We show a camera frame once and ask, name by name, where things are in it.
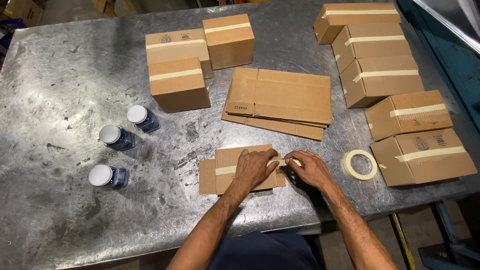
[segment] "stainless steel table surface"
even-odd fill
[[[255,4],[142,14],[16,31],[0,73],[0,268],[62,269],[178,247],[216,195],[198,195],[198,161],[214,150],[273,144],[280,153],[319,153],[363,216],[480,190],[477,176],[390,188],[380,172],[357,181],[345,152],[370,151],[364,109],[346,108],[330,45],[312,24],[323,1]],[[212,107],[165,114],[150,96],[145,34],[202,27],[202,19],[247,13],[255,34],[247,67],[331,77],[333,123],[322,142],[221,121],[233,68],[207,79]],[[480,168],[479,138],[452,98],[413,29],[402,27],[427,90],[439,89],[465,148]],[[126,118],[150,108],[162,124],[143,134]],[[98,140],[107,124],[136,133],[116,152]],[[88,172],[107,164],[130,170],[121,190],[94,187]],[[320,192],[299,179],[250,194],[229,235],[318,227],[332,215]]]

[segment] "tape strip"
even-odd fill
[[[345,46],[350,45],[353,42],[363,41],[383,41],[383,40],[402,40],[405,36],[383,36],[383,37],[351,37],[345,42]]]
[[[327,10],[322,19],[328,15],[357,15],[357,14],[398,14],[396,10]]]
[[[428,112],[428,111],[434,111],[434,110],[446,110],[446,109],[447,108],[445,107],[445,103],[442,103],[442,104],[423,106],[418,108],[393,110],[390,112],[390,117],[395,117],[398,115],[405,115],[405,114]]]
[[[205,34],[206,33],[211,33],[211,32],[216,32],[216,31],[223,31],[223,30],[241,28],[241,27],[251,27],[251,26],[250,26],[250,23],[244,23],[244,24],[238,24],[238,25],[227,25],[227,26],[215,27],[215,28],[205,29]]]
[[[363,155],[370,160],[370,163],[372,164],[372,170],[368,174],[359,174],[353,169],[352,157],[356,155]],[[345,153],[345,155],[343,156],[343,168],[345,168],[345,171],[348,173],[348,175],[357,180],[369,180],[373,178],[378,171],[377,162],[375,161],[373,156],[370,153],[359,149]]]
[[[278,161],[280,162],[279,166],[286,166],[287,164],[285,163],[285,160],[271,160],[267,163],[267,166],[270,165],[272,162]],[[293,160],[296,164],[299,166],[303,167],[303,162],[300,160]],[[230,166],[230,167],[223,167],[223,168],[218,168],[215,169],[215,175],[222,175],[222,174],[227,174],[227,173],[234,173],[237,171],[237,166]]]
[[[419,159],[419,158],[426,158],[426,157],[433,157],[433,156],[440,156],[440,155],[448,155],[448,154],[456,154],[456,153],[463,153],[466,152],[463,146],[458,147],[449,147],[449,148],[441,148],[441,149],[432,149],[432,150],[425,150],[414,152],[410,154],[406,154],[403,156],[395,157],[401,162]]]
[[[192,39],[192,40],[185,40],[185,41],[152,44],[152,45],[146,46],[146,48],[152,49],[152,48],[158,48],[158,47],[183,45],[183,44],[191,44],[191,43],[207,43],[207,41],[205,39]]]
[[[180,76],[185,76],[185,75],[191,75],[191,74],[201,74],[201,73],[202,73],[202,69],[199,68],[199,69],[191,69],[191,70],[186,70],[186,71],[178,71],[178,72],[154,75],[154,76],[150,76],[150,82],[151,81],[168,79],[168,78],[180,77]]]
[[[358,74],[354,82],[358,82],[361,78],[365,77],[378,77],[378,76],[399,76],[399,75],[418,75],[418,70],[390,70],[390,71],[367,71]]]

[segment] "cardboard box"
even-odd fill
[[[411,55],[355,59],[340,74],[347,108],[370,107],[387,96],[425,91]]]
[[[374,141],[452,126],[438,90],[390,96],[365,111]]]
[[[247,14],[203,20],[212,69],[250,64],[255,36]]]
[[[9,0],[3,14],[12,19],[22,19],[28,27],[36,26],[42,9],[32,0]]]
[[[145,35],[147,64],[198,57],[204,79],[212,78],[212,63],[203,29]]]
[[[228,103],[230,98],[230,92],[227,95],[227,100],[225,105]],[[300,136],[308,139],[321,141],[324,136],[324,128],[303,125],[299,123],[289,123],[271,119],[262,119],[255,117],[245,117],[238,115],[229,115],[226,112],[226,106],[223,108],[222,120],[230,121],[234,123],[240,123],[244,125],[249,125],[253,127],[263,128],[267,130],[277,131],[289,135]]]
[[[420,184],[477,173],[451,128],[390,137],[371,145],[387,186]]]
[[[267,151],[270,148],[272,148],[272,145],[216,150],[214,160],[201,160],[199,163],[199,193],[217,195],[224,194],[235,178],[235,173],[215,175],[215,169],[236,166],[240,153],[244,149],[247,149],[249,152],[260,152]],[[280,159],[281,155],[273,158],[273,160]],[[278,186],[285,186],[285,176],[280,169],[273,171],[263,183],[255,187],[253,190],[271,189]]]
[[[345,25],[401,22],[393,3],[324,4],[313,30],[318,44],[332,44]]]
[[[332,49],[340,73],[355,59],[412,54],[399,24],[346,25]]]
[[[228,114],[332,123],[330,77],[235,68]]]
[[[198,57],[151,64],[148,73],[152,97],[164,112],[210,107]]]

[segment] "blue contents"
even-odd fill
[[[128,183],[128,170],[125,168],[117,169],[116,167],[112,168],[113,174],[110,182],[106,183],[104,186],[121,188],[127,185]]]
[[[148,108],[147,110],[147,118],[145,121],[135,124],[137,127],[141,128],[144,133],[150,133],[156,129],[160,128],[160,124],[158,123],[156,116],[151,112]]]
[[[120,129],[120,138],[118,139],[118,141],[112,144],[105,144],[105,145],[117,151],[132,149],[135,146],[133,134],[130,131],[126,131],[121,126],[119,126],[119,129]]]

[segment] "right hand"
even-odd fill
[[[291,158],[303,161],[304,168],[290,161]],[[327,165],[318,154],[313,154],[310,151],[292,151],[286,154],[283,159],[285,159],[285,163],[290,166],[304,182],[317,187],[323,192],[325,188],[336,185],[328,171]]]

